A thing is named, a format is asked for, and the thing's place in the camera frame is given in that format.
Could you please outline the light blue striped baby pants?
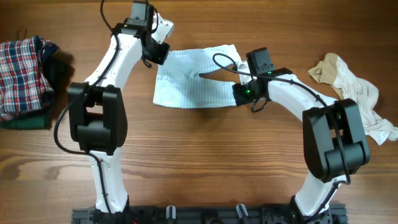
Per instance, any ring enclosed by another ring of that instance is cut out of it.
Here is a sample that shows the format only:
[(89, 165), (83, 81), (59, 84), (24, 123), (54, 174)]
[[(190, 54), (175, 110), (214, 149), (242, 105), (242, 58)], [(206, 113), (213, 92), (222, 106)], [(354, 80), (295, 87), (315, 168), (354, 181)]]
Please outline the light blue striped baby pants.
[(224, 67), (241, 60), (233, 44), (171, 51), (164, 64), (158, 66), (153, 104), (183, 109), (236, 106), (233, 82), (200, 76), (220, 69), (213, 61), (216, 53), (227, 55), (216, 58)]

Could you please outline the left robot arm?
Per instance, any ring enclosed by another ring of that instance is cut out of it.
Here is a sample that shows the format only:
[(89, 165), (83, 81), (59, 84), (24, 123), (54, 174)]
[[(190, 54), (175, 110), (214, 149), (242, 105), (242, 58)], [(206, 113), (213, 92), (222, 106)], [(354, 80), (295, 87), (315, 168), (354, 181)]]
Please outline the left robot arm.
[(134, 1), (131, 15), (110, 29), (109, 49), (96, 70), (68, 89), (70, 133), (87, 156), (95, 179), (95, 210), (106, 216), (125, 213), (128, 194), (121, 176), (121, 148), (127, 137), (122, 91), (136, 63), (162, 65), (173, 30), (148, 1)]

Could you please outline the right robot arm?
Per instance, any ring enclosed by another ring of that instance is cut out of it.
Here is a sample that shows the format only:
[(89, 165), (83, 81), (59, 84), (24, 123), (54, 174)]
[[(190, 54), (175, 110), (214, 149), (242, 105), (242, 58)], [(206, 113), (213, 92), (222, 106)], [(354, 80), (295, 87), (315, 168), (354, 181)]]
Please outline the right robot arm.
[(291, 219), (309, 223), (329, 211), (339, 186), (369, 162), (370, 150), (357, 103), (336, 100), (302, 83), (287, 68), (276, 69), (266, 48), (246, 54), (233, 71), (237, 105), (273, 101), (288, 109), (303, 125), (303, 154), (308, 175), (290, 201)]

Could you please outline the beige and white baby shirt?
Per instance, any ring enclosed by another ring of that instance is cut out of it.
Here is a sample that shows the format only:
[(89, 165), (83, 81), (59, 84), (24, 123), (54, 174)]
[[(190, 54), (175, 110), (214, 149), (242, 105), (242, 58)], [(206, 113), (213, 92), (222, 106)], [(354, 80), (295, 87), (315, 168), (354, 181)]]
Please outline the beige and white baby shirt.
[(397, 127), (374, 111), (379, 90), (369, 81), (358, 78), (339, 55), (327, 53), (308, 74), (318, 83), (329, 84), (342, 100), (349, 98), (358, 104), (364, 132), (378, 145), (397, 140)]

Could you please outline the navy dark folded garment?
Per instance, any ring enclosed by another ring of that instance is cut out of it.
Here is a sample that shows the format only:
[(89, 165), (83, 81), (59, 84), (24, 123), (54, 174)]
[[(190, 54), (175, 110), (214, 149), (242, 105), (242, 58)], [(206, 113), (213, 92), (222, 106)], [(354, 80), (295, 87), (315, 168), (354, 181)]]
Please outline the navy dark folded garment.
[(66, 78), (70, 66), (63, 60), (60, 47), (54, 42), (35, 35), (33, 43), (38, 56), (40, 72), (44, 78), (44, 90), (40, 97), (43, 105), (50, 105), (61, 93), (62, 82)]

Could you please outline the dark green folded garment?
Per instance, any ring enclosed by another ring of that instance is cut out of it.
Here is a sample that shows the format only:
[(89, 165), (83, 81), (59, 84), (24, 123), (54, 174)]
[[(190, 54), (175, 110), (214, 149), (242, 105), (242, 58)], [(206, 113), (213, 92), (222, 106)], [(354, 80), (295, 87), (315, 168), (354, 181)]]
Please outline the dark green folded garment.
[(11, 114), (1, 121), (1, 128), (5, 129), (47, 129), (50, 126), (54, 106), (27, 113)]

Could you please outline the red plaid folded garment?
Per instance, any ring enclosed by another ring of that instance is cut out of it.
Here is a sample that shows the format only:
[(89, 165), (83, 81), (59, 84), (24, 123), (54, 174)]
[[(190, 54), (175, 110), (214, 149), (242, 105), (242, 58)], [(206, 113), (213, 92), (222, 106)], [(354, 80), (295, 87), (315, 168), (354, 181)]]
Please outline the red plaid folded garment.
[(42, 111), (55, 94), (44, 63), (59, 47), (38, 35), (1, 44), (1, 121)]

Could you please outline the right grey rail clip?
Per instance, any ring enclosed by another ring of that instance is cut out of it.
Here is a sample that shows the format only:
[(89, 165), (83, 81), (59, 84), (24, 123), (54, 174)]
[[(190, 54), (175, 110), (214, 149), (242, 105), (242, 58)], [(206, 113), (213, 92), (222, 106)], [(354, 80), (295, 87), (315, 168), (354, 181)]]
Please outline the right grey rail clip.
[(246, 206), (243, 203), (240, 203), (236, 206), (236, 211), (238, 213), (239, 219), (247, 218), (248, 211), (246, 210)]

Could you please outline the grey rail clip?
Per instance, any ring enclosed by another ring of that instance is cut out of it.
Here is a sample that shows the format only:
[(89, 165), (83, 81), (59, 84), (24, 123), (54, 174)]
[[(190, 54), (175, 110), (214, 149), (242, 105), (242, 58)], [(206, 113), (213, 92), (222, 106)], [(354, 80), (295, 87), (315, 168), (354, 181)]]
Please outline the grey rail clip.
[(166, 219), (175, 220), (176, 219), (176, 207), (174, 205), (169, 205), (166, 207)]
[(236, 206), (236, 211), (238, 213), (239, 219), (247, 218), (248, 211), (246, 210), (246, 206), (243, 203), (240, 203)]

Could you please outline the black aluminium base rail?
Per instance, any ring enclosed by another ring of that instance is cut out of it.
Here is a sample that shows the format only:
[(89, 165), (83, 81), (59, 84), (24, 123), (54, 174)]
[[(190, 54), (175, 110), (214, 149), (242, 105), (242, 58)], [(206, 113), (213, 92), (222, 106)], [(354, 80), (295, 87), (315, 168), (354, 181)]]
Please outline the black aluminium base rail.
[(136, 206), (110, 217), (95, 207), (73, 209), (72, 224), (84, 223), (294, 223), (287, 204), (246, 207), (248, 217), (239, 219), (236, 207), (176, 207), (176, 219), (166, 219), (166, 207)]

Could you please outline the left grey rail clip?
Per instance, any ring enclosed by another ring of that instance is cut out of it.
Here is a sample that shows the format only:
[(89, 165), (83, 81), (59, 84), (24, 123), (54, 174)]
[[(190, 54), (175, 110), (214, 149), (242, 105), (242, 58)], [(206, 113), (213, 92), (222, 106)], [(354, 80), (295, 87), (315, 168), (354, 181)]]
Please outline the left grey rail clip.
[(175, 220), (176, 219), (176, 207), (174, 205), (169, 205), (166, 207), (166, 219)]

